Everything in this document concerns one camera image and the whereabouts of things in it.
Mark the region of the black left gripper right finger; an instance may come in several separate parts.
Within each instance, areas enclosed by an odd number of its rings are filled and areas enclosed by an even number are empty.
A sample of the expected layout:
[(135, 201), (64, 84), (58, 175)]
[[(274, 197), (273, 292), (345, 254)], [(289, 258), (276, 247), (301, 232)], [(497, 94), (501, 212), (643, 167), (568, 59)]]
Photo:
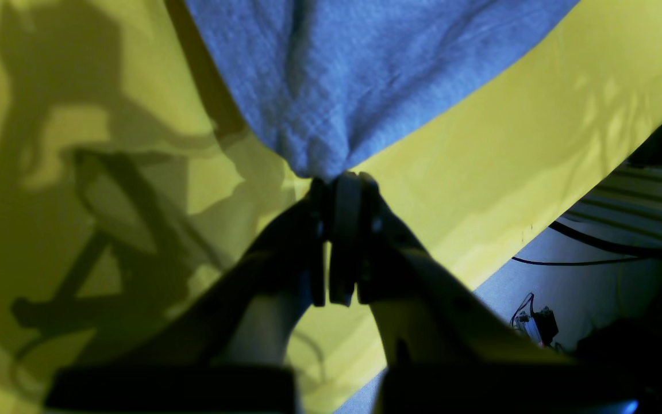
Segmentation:
[(346, 172), (331, 189), (329, 301), (370, 307), (388, 369), (376, 413), (634, 413), (608, 370), (536, 346), (428, 254), (378, 184)]

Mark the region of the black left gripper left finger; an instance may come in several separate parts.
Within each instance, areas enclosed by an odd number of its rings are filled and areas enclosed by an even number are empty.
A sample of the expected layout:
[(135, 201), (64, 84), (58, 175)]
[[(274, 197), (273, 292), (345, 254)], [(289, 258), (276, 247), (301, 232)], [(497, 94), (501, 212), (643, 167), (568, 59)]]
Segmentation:
[(302, 316), (325, 304), (328, 199), (313, 180), (168, 327), (112, 362), (61, 371), (44, 412), (301, 412), (284, 360)]

